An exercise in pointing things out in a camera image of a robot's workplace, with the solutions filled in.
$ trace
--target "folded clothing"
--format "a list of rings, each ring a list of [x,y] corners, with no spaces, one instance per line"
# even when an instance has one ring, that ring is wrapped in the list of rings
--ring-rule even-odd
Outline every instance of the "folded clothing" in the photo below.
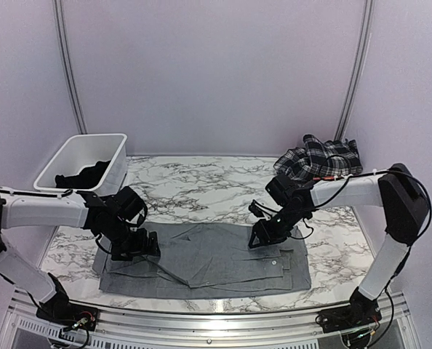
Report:
[[[133,297],[214,299],[310,289],[303,240],[248,249],[251,227],[225,223],[159,224],[161,257],[111,261],[98,250],[93,269],[104,292]],[[293,236],[301,237],[295,228]],[[107,241],[102,241],[106,249]]]
[[[278,174],[291,180],[307,182],[314,177],[357,175],[363,171],[355,140],[319,141],[313,135],[303,136],[304,148],[289,149],[274,164]]]
[[[109,163],[110,161],[99,161],[94,166],[83,168],[76,176],[65,177],[59,174],[55,178],[56,188],[91,189],[101,181]]]

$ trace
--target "white wall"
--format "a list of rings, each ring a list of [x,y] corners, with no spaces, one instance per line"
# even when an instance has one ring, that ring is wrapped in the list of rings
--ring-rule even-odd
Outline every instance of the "white wall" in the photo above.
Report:
[[[42,167],[75,133],[51,2],[0,0],[0,183],[32,189]],[[51,232],[4,233],[35,262]],[[0,277],[0,326],[11,294]]]
[[[432,200],[432,0],[379,0],[346,137],[356,138],[366,169],[405,163]],[[357,209],[379,247],[379,209]],[[415,244],[393,289],[402,288],[423,349],[432,349],[432,225]]]
[[[333,137],[364,1],[65,1],[87,128],[133,154],[279,155]]]

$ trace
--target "black cloth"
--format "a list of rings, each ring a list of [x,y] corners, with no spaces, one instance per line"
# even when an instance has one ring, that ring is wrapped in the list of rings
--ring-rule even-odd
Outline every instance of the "black cloth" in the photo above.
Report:
[[[99,161],[94,166],[85,167],[76,176],[57,175],[56,188],[62,189],[90,189],[95,187],[105,174],[111,161]]]
[[[363,171],[355,140],[322,143],[313,135],[305,135],[303,142],[304,148],[289,149],[276,161],[274,169],[278,174],[307,182],[314,177],[357,175]]]

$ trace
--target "white basket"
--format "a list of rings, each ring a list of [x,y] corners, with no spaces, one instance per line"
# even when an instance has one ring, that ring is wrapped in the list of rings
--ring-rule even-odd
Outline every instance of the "white basket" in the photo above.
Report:
[[[62,193],[65,189],[56,188],[56,175],[78,175],[84,167],[94,166],[97,161],[111,161],[98,185],[85,191],[94,191],[98,196],[116,194],[127,173],[126,140],[127,136],[122,133],[69,138],[41,171],[33,187]]]

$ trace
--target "marble tabletop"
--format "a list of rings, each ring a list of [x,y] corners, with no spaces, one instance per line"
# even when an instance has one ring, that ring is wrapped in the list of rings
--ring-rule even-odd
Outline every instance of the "marble tabletop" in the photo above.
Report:
[[[229,222],[252,225],[248,211],[255,198],[273,208],[265,185],[274,176],[275,158],[132,157],[125,185],[149,207],[153,222]],[[98,289],[92,270],[97,251],[88,230],[60,227],[41,268],[59,278],[72,300],[141,310],[194,313],[243,313],[301,308],[348,300],[373,257],[352,210],[325,209],[308,222],[306,240],[312,287],[308,291],[226,300],[158,300],[108,294]],[[309,230],[300,223],[304,233]]]

